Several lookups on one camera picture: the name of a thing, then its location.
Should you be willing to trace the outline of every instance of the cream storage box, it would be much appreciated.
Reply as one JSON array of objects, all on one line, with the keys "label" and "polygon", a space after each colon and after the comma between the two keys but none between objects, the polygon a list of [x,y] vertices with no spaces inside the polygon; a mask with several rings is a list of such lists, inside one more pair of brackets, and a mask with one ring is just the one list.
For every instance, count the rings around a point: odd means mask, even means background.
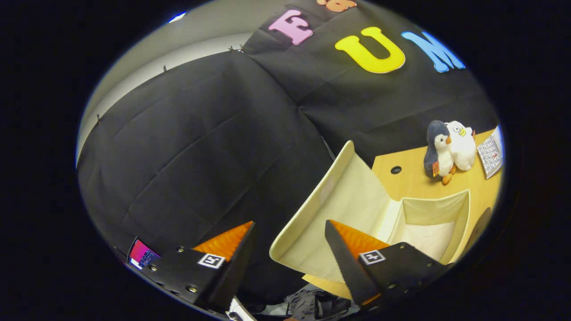
[{"label": "cream storage box", "polygon": [[325,239],[336,220],[388,243],[407,242],[442,264],[454,262],[468,238],[470,191],[440,199],[391,199],[348,141],[321,182],[282,229],[270,257],[296,271],[343,282]]}]

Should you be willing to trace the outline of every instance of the plush toy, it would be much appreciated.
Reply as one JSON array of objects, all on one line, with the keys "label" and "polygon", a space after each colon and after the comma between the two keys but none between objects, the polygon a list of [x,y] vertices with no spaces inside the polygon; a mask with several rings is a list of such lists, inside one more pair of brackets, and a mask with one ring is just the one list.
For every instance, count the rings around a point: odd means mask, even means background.
[{"label": "plush toy", "polygon": [[454,158],[450,152],[450,131],[441,121],[431,121],[427,130],[427,153],[424,155],[424,169],[429,177],[442,177],[446,185],[456,172]]},{"label": "plush toy", "polygon": [[444,124],[452,138],[450,152],[454,158],[454,164],[463,171],[469,171],[476,159],[476,141],[474,140],[476,132],[457,121]]}]

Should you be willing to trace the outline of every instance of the black fabric backdrop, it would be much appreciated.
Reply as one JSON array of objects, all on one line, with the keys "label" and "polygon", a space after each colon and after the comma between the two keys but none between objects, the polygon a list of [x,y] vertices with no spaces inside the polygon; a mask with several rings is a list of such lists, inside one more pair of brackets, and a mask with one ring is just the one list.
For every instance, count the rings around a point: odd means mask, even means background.
[{"label": "black fabric backdrop", "polygon": [[[288,9],[314,31],[298,46],[267,30]],[[358,35],[386,57],[360,35],[370,26],[402,49],[402,68],[372,74],[334,48]],[[98,230],[123,253],[137,235],[161,253],[254,220],[256,252],[239,296],[281,302],[304,282],[268,250],[332,163],[321,136],[334,153],[353,140],[372,165],[376,155],[426,145],[433,119],[477,132],[497,124],[472,74],[438,73],[404,31],[421,33],[364,2],[334,13],[294,1],[254,33],[245,54],[197,59],[137,87],[102,116],[80,154],[81,192]]]},{"label": "black fabric backdrop", "polygon": [[[289,9],[301,11],[300,18],[313,30],[297,46],[279,31],[268,30]],[[400,69],[370,73],[335,49],[337,41],[357,35],[377,58],[388,57],[376,40],[361,35],[371,26],[403,51],[406,61]],[[498,123],[494,108],[472,73],[437,72],[422,49],[400,35],[405,31],[422,36],[426,30],[363,1],[334,13],[315,1],[294,0],[255,31],[245,52],[276,79],[334,153],[353,140],[369,166],[377,155],[426,146],[426,128],[434,119],[456,120],[476,133],[493,129]]]}]

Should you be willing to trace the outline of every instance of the wooden table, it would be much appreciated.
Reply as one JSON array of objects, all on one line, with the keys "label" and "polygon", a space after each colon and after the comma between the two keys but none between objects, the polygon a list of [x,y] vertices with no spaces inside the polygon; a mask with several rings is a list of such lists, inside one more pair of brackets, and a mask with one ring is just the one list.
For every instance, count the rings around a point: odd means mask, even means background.
[{"label": "wooden table", "polygon": [[[482,143],[492,132],[493,130],[477,134],[476,145]],[[500,191],[501,169],[494,176],[486,179],[480,157],[476,155],[472,169],[467,172],[457,170],[450,183],[444,186],[441,180],[427,177],[423,167],[426,150],[426,147],[420,147],[377,156],[372,171],[394,200],[400,200],[403,197],[442,198],[469,188],[471,198],[467,235],[472,234],[476,222],[486,208],[494,209]],[[391,169],[395,166],[402,167],[400,173],[391,173]],[[467,241],[468,238],[463,239],[460,247],[464,247]],[[303,279],[332,294],[351,299],[351,293],[343,282],[331,282],[308,274],[303,276]]]}]

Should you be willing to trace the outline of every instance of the screen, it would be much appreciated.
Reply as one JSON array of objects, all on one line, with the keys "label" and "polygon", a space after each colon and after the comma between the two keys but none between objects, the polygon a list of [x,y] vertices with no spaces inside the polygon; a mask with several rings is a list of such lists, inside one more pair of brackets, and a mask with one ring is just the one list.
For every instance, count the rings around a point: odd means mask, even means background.
[{"label": "screen", "polygon": [[153,260],[159,258],[159,255],[151,251],[151,249],[141,242],[141,240],[137,239],[129,253],[129,258],[131,264],[141,270],[143,267],[149,265]]}]

